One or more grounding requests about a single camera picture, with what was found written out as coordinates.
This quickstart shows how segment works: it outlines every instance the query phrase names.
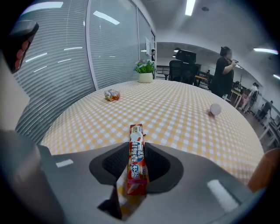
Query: brown cylindrical object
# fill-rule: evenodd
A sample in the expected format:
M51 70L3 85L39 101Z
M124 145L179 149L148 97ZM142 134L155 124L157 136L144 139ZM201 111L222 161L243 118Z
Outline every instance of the brown cylindrical object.
M265 153L255 169L248 187L252 192L268 187L280 163L280 148Z

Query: woman's hair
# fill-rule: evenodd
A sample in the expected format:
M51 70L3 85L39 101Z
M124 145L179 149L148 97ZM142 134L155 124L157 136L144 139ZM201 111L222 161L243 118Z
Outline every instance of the woman's hair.
M221 47L220 48L220 55L222 57L225 57L227 55L228 51L231 51L231 49L229 47Z

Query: potted plant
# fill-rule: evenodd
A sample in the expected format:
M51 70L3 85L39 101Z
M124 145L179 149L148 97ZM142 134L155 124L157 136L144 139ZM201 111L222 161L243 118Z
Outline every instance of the potted plant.
M136 62L135 71L139 73L138 82L151 83L153 81L154 62L148 60L147 63L143 59Z

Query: candy package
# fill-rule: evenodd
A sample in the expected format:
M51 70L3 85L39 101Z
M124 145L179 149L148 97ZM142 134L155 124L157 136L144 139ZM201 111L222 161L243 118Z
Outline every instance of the candy package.
M105 98L109 101L118 100L120 97L119 91L109 89L104 92Z
M130 125L127 194L145 195L147 182L142 124Z

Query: snack stick package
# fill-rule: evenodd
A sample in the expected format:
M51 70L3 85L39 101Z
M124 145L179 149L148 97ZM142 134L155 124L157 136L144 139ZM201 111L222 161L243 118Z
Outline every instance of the snack stick package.
M130 125L127 194L146 195L147 182L142 124Z

